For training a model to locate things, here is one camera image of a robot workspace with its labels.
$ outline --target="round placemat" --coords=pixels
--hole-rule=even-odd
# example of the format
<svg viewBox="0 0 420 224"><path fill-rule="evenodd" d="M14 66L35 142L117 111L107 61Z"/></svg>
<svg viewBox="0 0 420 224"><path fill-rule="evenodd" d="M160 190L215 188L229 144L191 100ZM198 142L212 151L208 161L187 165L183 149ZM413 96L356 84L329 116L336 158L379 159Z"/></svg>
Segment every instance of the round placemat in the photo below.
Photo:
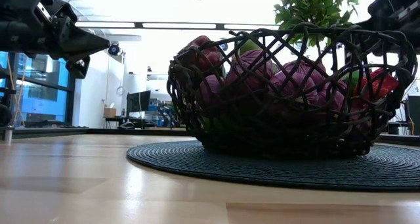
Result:
<svg viewBox="0 0 420 224"><path fill-rule="evenodd" d="M139 164L204 179L278 187L420 192L420 150L375 145L346 160L264 160L215 154L199 141L130 148Z"/></svg>

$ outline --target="woven basket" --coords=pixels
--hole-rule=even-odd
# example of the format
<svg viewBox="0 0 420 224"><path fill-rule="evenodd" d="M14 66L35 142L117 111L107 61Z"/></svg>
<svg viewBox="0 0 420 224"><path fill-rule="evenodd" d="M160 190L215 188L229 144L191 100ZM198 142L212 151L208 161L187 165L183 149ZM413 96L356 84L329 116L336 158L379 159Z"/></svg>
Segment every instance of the woven basket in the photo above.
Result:
<svg viewBox="0 0 420 224"><path fill-rule="evenodd" d="M292 30L231 34L234 37L230 39L183 49L169 67L167 90L175 112L189 134L215 152L271 158L348 158L367 154L400 107L404 91L417 71L413 47L400 32L370 32L359 26L319 28L303 23ZM288 44L296 34L303 35L299 51ZM330 38L331 45L317 59L310 60L304 53L312 34ZM268 36L274 41L267 42ZM254 60L244 62L239 49L249 39L262 50ZM234 43L235 47L225 53L219 47L224 43ZM342 67L337 65L338 43L350 56ZM399 63L395 65L387 64L385 53L391 45L400 48ZM384 64L368 64L367 55L378 48L383 50ZM200 59L209 63L203 54L206 49L217 49L221 58L203 72L196 63ZM276 58L290 52L296 61L287 66ZM330 75L319 64L326 57L333 58ZM225 79L226 64L231 69ZM269 76L269 67L280 72L275 76L283 72L281 83L272 79L275 72ZM374 76L373 70L379 68L382 72ZM299 69L307 71L303 78L297 75ZM311 83L312 74L321 74L322 82ZM359 77L355 84L362 87L352 91L349 79L356 74ZM387 76L396 79L398 86L378 98L379 90L375 91L372 83L379 82L377 89L382 89ZM313 102L314 93L323 93L325 102Z"/></svg>

